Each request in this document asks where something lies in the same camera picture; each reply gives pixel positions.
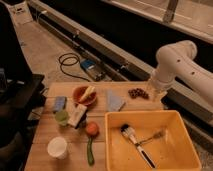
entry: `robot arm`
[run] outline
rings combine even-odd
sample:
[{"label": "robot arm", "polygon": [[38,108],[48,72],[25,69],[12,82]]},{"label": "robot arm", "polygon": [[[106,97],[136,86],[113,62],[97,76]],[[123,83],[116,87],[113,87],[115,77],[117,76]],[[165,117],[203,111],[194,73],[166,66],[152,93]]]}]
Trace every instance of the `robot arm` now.
[{"label": "robot arm", "polygon": [[188,40],[161,47],[149,82],[156,91],[166,91],[177,76],[213,106],[213,74],[193,62],[196,54],[196,45]]}]

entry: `brush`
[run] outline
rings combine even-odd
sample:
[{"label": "brush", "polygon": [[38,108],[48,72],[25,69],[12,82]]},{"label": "brush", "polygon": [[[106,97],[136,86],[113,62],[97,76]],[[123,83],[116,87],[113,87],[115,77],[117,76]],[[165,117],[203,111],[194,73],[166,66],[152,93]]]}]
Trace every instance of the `brush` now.
[{"label": "brush", "polygon": [[140,146],[140,144],[137,142],[137,139],[135,137],[135,130],[130,127],[128,124],[124,124],[121,127],[121,133],[124,137],[129,138],[131,142],[135,145],[136,149],[142,156],[142,158],[147,162],[147,164],[152,168],[155,169],[155,164],[150,159],[148,154],[144,151],[144,149]]}]

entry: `white cup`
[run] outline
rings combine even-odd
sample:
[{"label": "white cup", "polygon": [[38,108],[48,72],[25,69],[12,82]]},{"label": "white cup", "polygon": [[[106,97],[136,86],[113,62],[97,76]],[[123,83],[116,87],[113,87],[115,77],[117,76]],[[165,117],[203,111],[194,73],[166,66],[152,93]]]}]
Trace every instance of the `white cup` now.
[{"label": "white cup", "polygon": [[57,159],[64,159],[67,156],[67,142],[63,137],[55,137],[53,138],[48,146],[47,152],[50,156]]}]

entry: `yellow plastic bin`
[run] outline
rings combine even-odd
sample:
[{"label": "yellow plastic bin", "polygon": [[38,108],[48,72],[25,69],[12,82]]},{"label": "yellow plastic bin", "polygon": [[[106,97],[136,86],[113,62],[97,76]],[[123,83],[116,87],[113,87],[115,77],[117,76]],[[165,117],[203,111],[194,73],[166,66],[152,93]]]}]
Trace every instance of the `yellow plastic bin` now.
[{"label": "yellow plastic bin", "polygon": [[175,110],[109,112],[105,115],[107,171],[151,170],[133,143],[121,133],[128,124],[138,141],[164,131],[141,147],[158,171],[201,170],[200,160],[180,114]]}]

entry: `gray floor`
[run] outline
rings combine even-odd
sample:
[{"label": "gray floor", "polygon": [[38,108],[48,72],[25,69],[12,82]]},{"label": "gray floor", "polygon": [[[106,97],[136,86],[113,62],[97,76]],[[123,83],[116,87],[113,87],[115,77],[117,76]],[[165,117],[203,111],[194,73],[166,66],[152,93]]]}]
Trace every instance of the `gray floor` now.
[{"label": "gray floor", "polygon": [[[36,22],[30,22],[17,27],[16,31],[28,64],[34,73],[45,75],[46,87],[49,87],[51,82],[83,81],[66,76],[60,71],[58,57],[74,51],[45,28]],[[79,65],[68,67],[66,71],[90,79]],[[213,155],[195,141],[193,143],[201,160],[202,170],[213,170]]]}]

